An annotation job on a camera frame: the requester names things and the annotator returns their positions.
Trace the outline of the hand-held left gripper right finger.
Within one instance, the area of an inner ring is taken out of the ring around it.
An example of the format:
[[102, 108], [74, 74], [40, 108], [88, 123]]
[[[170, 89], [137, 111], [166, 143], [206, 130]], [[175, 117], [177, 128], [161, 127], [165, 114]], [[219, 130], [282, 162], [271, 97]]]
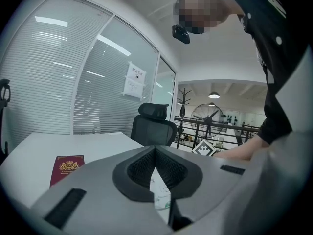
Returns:
[[168, 224], [156, 235], [226, 235], [228, 197], [247, 163], [156, 147], [156, 168], [171, 193]]

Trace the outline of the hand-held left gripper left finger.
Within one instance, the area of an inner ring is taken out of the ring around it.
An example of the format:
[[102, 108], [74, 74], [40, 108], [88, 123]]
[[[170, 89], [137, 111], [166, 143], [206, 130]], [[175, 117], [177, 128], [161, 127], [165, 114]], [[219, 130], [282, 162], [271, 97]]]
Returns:
[[61, 235], [168, 235], [150, 191], [155, 166], [152, 146], [87, 163], [31, 209]]

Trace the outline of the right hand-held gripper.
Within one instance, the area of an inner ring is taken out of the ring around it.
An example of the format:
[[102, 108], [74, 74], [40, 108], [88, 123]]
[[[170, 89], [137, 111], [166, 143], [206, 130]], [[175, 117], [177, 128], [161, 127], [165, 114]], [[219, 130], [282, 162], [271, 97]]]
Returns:
[[193, 153], [203, 156], [213, 156], [216, 148], [207, 140], [202, 140], [193, 150]]

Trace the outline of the white wet wipe pack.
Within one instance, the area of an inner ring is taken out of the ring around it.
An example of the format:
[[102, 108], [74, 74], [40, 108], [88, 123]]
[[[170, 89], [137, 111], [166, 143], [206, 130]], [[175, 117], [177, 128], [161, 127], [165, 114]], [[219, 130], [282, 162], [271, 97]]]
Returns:
[[168, 224], [171, 193], [156, 168], [151, 175], [150, 191], [154, 194], [154, 207], [156, 212], [160, 215], [162, 220]]

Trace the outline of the person's right forearm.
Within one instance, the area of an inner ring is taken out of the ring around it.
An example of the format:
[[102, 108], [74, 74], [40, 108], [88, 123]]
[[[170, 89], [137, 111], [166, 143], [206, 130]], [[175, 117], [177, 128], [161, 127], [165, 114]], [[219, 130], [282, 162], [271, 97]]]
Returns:
[[224, 159], [250, 160], [256, 151], [267, 147], [269, 147], [269, 144], [267, 142], [265, 142], [259, 136], [254, 136], [249, 141], [240, 146], [219, 153], [215, 153], [214, 157]]

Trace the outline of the black metal railing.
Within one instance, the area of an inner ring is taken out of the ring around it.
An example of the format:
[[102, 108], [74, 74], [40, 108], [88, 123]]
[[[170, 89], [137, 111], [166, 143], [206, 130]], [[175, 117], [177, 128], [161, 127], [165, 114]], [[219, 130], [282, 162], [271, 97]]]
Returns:
[[230, 123], [212, 122], [211, 129], [202, 120], [195, 118], [174, 118], [174, 123], [182, 129], [182, 135], [176, 136], [172, 147], [191, 152], [201, 141], [206, 140], [217, 151], [238, 147], [256, 136], [259, 127]]

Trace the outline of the black coat stand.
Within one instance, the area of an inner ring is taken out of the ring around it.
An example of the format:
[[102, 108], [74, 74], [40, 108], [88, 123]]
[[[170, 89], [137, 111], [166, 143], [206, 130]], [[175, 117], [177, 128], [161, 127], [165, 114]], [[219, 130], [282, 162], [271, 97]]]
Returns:
[[178, 129], [178, 134], [179, 134], [179, 138], [180, 138], [181, 135], [183, 134], [183, 118], [185, 116], [185, 105], [186, 105], [186, 102], [190, 100], [190, 99], [186, 99], [186, 96], [192, 90], [186, 91], [186, 89], [184, 88], [183, 91], [181, 89], [179, 89], [179, 91], [182, 93], [182, 99], [179, 99], [179, 103], [181, 103], [181, 109], [180, 109], [180, 112], [179, 112], [180, 125], [179, 125], [179, 129]]

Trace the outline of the red hardcover book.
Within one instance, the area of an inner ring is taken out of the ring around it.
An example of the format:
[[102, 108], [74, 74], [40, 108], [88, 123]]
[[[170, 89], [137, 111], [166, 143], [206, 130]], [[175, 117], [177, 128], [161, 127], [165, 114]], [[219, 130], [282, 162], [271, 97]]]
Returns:
[[83, 155], [57, 156], [54, 162], [50, 187], [85, 164]]

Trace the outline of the black mesh office chair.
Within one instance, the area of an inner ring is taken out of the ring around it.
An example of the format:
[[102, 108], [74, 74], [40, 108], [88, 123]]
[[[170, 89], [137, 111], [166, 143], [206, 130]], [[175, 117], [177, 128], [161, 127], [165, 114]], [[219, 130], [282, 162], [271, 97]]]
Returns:
[[0, 80], [0, 165], [4, 162], [9, 154], [7, 141], [5, 142], [4, 149], [2, 148], [2, 124], [4, 108], [8, 106], [8, 103], [11, 100], [11, 90], [9, 83], [9, 79]]
[[167, 120], [168, 104], [143, 103], [133, 120], [131, 139], [142, 146], [171, 146], [177, 134], [175, 123]]

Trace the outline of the white paper notice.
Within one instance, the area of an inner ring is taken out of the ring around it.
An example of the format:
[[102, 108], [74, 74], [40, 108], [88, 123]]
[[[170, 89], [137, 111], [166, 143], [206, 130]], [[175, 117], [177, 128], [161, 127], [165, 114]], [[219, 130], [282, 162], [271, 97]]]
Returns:
[[146, 86], [145, 77], [146, 71], [129, 61], [122, 95], [132, 96], [142, 100], [143, 89]]

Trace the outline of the person's black shirt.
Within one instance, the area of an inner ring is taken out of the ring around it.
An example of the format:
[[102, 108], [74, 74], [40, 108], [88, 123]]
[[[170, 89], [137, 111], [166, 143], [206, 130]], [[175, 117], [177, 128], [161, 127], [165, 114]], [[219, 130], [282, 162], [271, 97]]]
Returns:
[[305, 23], [311, 0], [235, 0], [244, 31], [253, 38], [266, 75], [264, 120], [258, 136], [268, 144], [291, 132], [276, 94], [295, 71], [312, 35]]

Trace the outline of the black pedestal fan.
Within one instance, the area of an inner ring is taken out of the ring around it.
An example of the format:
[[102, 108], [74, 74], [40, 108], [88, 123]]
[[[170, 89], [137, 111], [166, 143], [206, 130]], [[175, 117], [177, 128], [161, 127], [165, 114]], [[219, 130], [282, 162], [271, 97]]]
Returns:
[[224, 114], [217, 105], [201, 104], [197, 106], [191, 114], [191, 119], [203, 122], [203, 124], [199, 124], [198, 136], [212, 139], [218, 135], [224, 128], [222, 115]]

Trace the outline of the row of black wall items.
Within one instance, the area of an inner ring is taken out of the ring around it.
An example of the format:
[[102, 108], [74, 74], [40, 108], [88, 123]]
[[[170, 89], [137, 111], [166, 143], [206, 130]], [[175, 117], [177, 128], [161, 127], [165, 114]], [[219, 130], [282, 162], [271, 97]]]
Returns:
[[222, 115], [222, 120], [224, 124], [238, 124], [238, 116], [237, 115]]

